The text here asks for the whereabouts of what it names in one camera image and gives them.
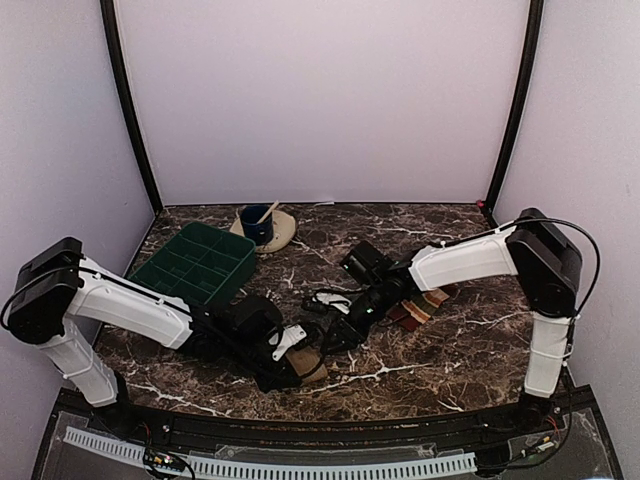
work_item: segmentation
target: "white backdrop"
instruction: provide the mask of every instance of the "white backdrop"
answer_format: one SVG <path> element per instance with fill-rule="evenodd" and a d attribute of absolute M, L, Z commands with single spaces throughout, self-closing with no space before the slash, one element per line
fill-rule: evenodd
<path fill-rule="evenodd" d="M 163 201 L 484 197 L 528 3 L 117 2 Z"/>

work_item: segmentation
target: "wooden stick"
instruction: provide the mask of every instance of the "wooden stick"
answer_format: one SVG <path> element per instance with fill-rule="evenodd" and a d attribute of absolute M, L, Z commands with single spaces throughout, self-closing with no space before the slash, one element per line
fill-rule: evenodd
<path fill-rule="evenodd" d="M 269 210 L 264 212 L 264 215 L 260 217 L 260 220 L 258 220 L 258 223 L 264 222 L 267 219 L 267 217 L 271 215 L 271 212 L 273 212 L 276 208 L 278 208 L 278 205 L 280 205 L 279 201 L 276 200 L 275 202 L 273 202 L 273 205 L 269 207 Z"/>

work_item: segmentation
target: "wooden block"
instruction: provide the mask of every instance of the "wooden block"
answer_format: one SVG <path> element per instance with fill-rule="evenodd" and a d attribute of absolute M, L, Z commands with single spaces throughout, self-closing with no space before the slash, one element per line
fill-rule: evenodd
<path fill-rule="evenodd" d="M 293 348 L 290 348 L 286 353 L 286 357 L 298 375 L 304 375 L 307 373 L 315 367 L 320 360 L 320 355 L 311 347 L 305 347 L 302 350 L 294 350 Z M 302 384 L 306 385 L 308 383 L 317 382 L 318 380 L 322 380 L 328 376 L 329 372 L 327 372 L 327 367 L 322 365 L 313 375 L 303 379 Z"/>

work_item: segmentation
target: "white wall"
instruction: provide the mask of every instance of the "white wall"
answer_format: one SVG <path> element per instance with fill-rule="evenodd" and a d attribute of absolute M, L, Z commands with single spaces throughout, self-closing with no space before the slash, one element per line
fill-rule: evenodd
<path fill-rule="evenodd" d="M 20 266 L 72 235 L 122 272 L 152 212 L 120 112 L 94 0 L 0 8 L 0 299 Z M 29 478 L 60 376 L 0 333 L 0 477 Z"/>
<path fill-rule="evenodd" d="M 483 198 L 528 4 L 118 1 L 164 202 Z"/>
<path fill-rule="evenodd" d="M 639 202 L 640 3 L 548 2 L 497 217 L 539 206 L 601 245 L 602 279 L 571 367 L 593 386 L 627 478 L 640 478 Z"/>

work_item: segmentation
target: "white cable clip strip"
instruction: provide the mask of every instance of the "white cable clip strip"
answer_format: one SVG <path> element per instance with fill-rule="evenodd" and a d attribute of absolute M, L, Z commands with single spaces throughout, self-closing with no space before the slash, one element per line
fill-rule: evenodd
<path fill-rule="evenodd" d="M 144 447 L 67 427 L 64 442 L 117 462 L 143 467 Z M 218 460 L 190 454 L 182 457 L 196 478 L 207 480 L 424 480 L 474 473 L 474 453 L 365 465 L 278 465 Z"/>

